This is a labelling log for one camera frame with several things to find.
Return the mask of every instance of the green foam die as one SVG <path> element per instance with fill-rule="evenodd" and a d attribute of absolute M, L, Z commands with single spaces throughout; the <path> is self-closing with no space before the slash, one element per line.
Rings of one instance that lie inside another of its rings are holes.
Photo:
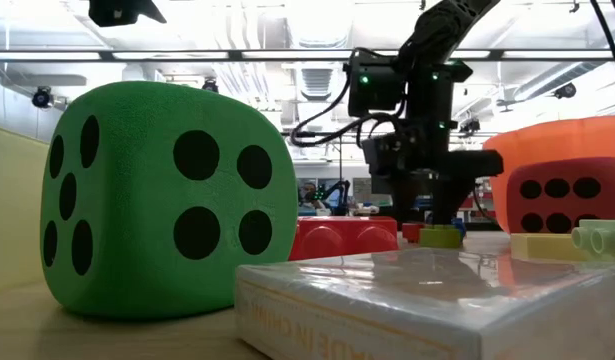
<path fill-rule="evenodd" d="M 45 279 L 82 314 L 230 306 L 238 265 L 287 260 L 295 195 L 287 147 L 253 108 L 162 83 L 94 89 L 65 111 L 47 158 Z"/>

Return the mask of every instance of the table surface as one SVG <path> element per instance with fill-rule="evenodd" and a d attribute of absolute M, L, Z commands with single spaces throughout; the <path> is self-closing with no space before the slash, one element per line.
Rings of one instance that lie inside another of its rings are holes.
<path fill-rule="evenodd" d="M 502 233 L 471 232 L 465 250 L 508 251 Z M 0 292 L 0 360 L 268 359 L 236 336 L 233 310 L 157 323 L 69 314 L 44 283 Z"/>

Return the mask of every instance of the black dot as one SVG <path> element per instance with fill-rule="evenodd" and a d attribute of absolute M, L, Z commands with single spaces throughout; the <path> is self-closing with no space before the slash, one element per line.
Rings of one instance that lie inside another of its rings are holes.
<path fill-rule="evenodd" d="M 85 275 L 91 258 L 94 255 L 94 238 L 91 228 L 85 220 L 80 220 L 74 229 L 74 237 L 71 240 L 71 263 L 78 275 Z"/>
<path fill-rule="evenodd" d="M 596 220 L 600 219 L 598 216 L 593 214 L 583 214 L 576 218 L 576 222 L 574 223 L 574 227 L 580 226 L 580 220 Z"/>
<path fill-rule="evenodd" d="M 260 210 L 252 210 L 240 220 L 238 238 L 248 254 L 258 255 L 265 251 L 271 242 L 271 235 L 271 220 Z"/>
<path fill-rule="evenodd" d="M 98 143 L 100 142 L 100 128 L 98 119 L 94 115 L 87 118 L 80 133 L 80 161 L 85 169 L 91 166 L 96 159 Z"/>
<path fill-rule="evenodd" d="M 538 214 L 529 213 L 523 216 L 520 225 L 528 233 L 540 232 L 543 229 L 543 218 Z"/>
<path fill-rule="evenodd" d="M 43 238 L 43 259 L 45 266 L 50 267 L 56 258 L 56 249 L 58 249 L 58 229 L 56 223 L 50 221 L 45 228 L 45 236 Z"/>
<path fill-rule="evenodd" d="M 590 177 L 580 178 L 574 183 L 574 193 L 583 199 L 596 197 L 600 194 L 600 189 L 598 180 Z"/>
<path fill-rule="evenodd" d="M 569 183 L 565 179 L 551 179 L 545 184 L 545 194 L 553 198 L 564 198 L 569 194 Z"/>
<path fill-rule="evenodd" d="M 191 180 L 209 179 L 220 158 L 220 150 L 214 138 L 201 130 L 188 131 L 176 140 L 174 162 L 176 168 Z"/>
<path fill-rule="evenodd" d="M 271 180 L 271 159 L 258 145 L 247 146 L 240 152 L 237 168 L 245 184 L 254 189 L 264 189 Z"/>
<path fill-rule="evenodd" d="M 525 199 L 535 199 L 540 196 L 542 188 L 538 181 L 527 180 L 520 186 L 520 195 Z"/>
<path fill-rule="evenodd" d="M 209 256 L 220 240 L 220 223 L 214 213 L 196 206 L 185 210 L 174 225 L 174 242 L 186 258 L 200 260 Z"/>
<path fill-rule="evenodd" d="M 566 234 L 571 231 L 571 220 L 565 214 L 556 213 L 547 217 L 547 230 L 554 234 Z"/>
<path fill-rule="evenodd" d="M 60 199 L 58 200 L 60 217 L 63 220 L 69 219 L 76 207 L 76 177 L 69 173 L 65 176 L 63 184 L 60 186 Z"/>
<path fill-rule="evenodd" d="M 51 145 L 49 153 L 49 175 L 55 179 L 60 174 L 60 169 L 63 167 L 63 158 L 65 156 L 65 144 L 62 136 L 58 135 Z"/>

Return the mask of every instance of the red toy block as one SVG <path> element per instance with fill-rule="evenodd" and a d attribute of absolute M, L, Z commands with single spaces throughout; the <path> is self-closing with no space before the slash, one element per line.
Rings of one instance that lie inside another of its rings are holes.
<path fill-rule="evenodd" d="M 299 217 L 289 260 L 398 250 L 390 217 Z"/>
<path fill-rule="evenodd" d="M 615 158 L 523 166 L 509 177 L 511 233 L 570 233 L 581 219 L 615 219 Z"/>
<path fill-rule="evenodd" d="M 424 228 L 425 224 L 420 223 L 404 223 L 403 224 L 403 237 L 407 239 L 407 242 L 418 243 L 420 240 L 420 229 Z"/>

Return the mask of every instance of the white box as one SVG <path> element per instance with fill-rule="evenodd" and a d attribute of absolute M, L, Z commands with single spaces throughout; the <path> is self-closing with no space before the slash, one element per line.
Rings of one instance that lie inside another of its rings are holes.
<path fill-rule="evenodd" d="M 241 266 L 236 311 L 277 360 L 610 360 L 615 265 L 415 249 Z"/>

